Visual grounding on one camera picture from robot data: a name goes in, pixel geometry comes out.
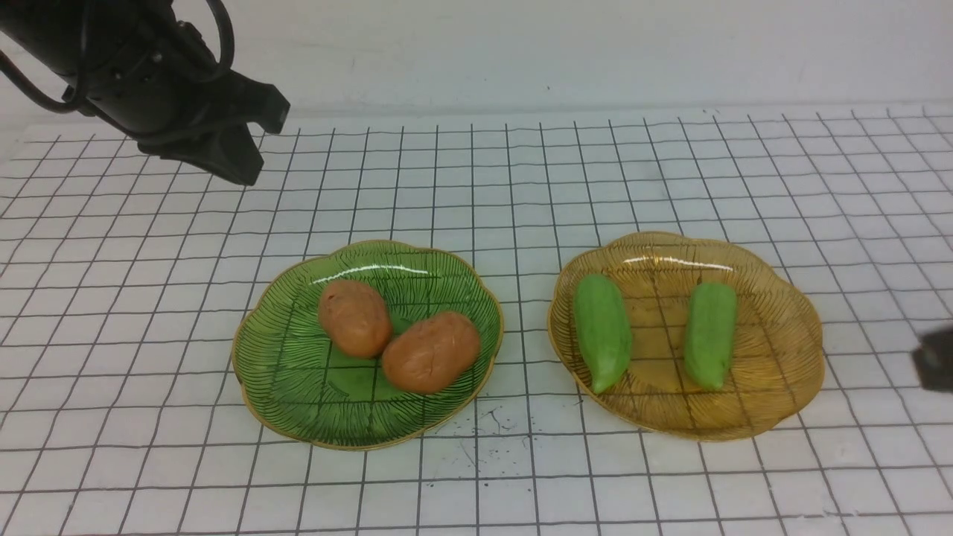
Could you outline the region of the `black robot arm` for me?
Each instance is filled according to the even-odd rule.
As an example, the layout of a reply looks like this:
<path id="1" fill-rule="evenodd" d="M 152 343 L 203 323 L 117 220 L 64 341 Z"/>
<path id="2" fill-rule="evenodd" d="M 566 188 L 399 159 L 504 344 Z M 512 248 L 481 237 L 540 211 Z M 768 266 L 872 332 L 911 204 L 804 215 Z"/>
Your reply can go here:
<path id="1" fill-rule="evenodd" d="M 2 74 L 48 111 L 102 120 L 147 155 L 251 187 L 264 168 L 252 126 L 280 135 L 290 102 L 232 68 L 231 17 L 221 1 L 210 10 L 219 58 L 170 1 L 4 1 L 2 33 L 67 88 L 50 98 L 9 57 Z"/>

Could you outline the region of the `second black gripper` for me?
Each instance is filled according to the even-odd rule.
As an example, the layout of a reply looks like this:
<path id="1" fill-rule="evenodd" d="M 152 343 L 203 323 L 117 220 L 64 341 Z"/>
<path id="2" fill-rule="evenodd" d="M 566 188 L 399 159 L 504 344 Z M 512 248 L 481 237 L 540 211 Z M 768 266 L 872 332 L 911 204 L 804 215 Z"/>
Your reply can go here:
<path id="1" fill-rule="evenodd" d="M 920 387 L 929 392 L 952 393 L 952 328 L 923 333 L 913 351 Z"/>

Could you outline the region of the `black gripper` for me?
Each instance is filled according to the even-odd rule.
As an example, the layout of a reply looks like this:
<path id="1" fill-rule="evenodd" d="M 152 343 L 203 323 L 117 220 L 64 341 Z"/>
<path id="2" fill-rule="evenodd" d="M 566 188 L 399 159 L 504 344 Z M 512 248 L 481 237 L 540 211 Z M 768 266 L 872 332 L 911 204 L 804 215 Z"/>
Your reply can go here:
<path id="1" fill-rule="evenodd" d="M 264 166 L 249 126 L 278 133 L 290 111 L 275 85 L 229 68 L 215 74 L 200 35 L 178 24 L 134 24 L 92 81 L 83 115 L 119 129 L 146 155 L 239 186 L 255 185 Z"/>

